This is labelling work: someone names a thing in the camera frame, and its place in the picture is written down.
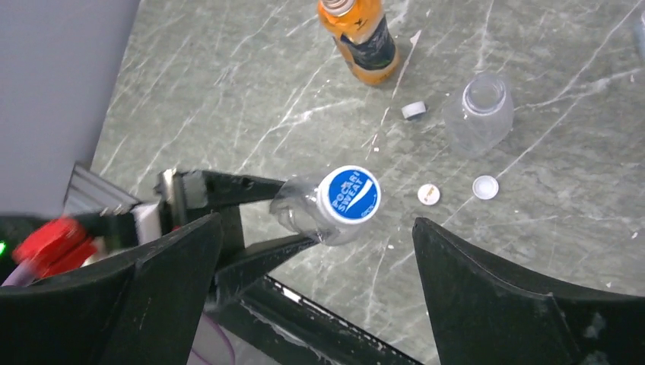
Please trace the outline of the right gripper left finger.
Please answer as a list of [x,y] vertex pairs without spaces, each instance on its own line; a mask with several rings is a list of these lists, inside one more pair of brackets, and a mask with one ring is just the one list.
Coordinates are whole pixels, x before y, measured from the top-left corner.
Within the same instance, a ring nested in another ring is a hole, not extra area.
[[210,214],[27,287],[1,289],[3,364],[185,364],[223,245]]

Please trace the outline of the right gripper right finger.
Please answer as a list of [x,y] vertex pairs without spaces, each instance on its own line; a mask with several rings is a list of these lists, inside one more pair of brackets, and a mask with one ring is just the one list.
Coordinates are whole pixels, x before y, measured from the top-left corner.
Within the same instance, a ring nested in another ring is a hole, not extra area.
[[419,217],[415,257],[443,364],[642,364],[644,299],[560,281]]

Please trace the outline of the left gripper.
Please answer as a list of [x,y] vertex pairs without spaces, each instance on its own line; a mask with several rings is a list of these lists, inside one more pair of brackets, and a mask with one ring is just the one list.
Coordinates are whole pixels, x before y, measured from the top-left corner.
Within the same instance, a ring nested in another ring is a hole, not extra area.
[[221,216],[224,245],[214,272],[214,301],[229,303],[296,254],[318,244],[302,235],[254,243],[242,249],[238,205],[272,200],[285,181],[207,170],[168,169],[157,175],[160,224],[170,233],[210,213]]

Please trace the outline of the clear crushed plastic bottle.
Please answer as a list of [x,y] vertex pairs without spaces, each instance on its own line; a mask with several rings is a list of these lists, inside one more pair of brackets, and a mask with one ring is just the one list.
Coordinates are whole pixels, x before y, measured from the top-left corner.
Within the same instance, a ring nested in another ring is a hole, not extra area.
[[322,170],[289,179],[270,203],[269,213],[291,232],[327,246],[341,246],[364,235],[371,222],[341,224],[321,212],[319,184],[328,173]]

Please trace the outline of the plain white bottle cap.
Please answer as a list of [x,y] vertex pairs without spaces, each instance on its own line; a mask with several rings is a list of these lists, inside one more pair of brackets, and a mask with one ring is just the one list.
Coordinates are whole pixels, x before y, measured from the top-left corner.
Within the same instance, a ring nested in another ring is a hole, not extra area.
[[472,192],[481,200],[493,199],[499,192],[499,183],[493,176],[479,176],[472,184]]

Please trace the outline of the short clear plastic bottle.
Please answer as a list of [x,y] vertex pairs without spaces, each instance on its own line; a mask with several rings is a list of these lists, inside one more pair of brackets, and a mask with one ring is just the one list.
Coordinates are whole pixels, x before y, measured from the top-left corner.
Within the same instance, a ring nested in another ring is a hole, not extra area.
[[513,127],[511,87],[502,75],[479,73],[449,97],[442,117],[451,149],[463,157],[481,157]]

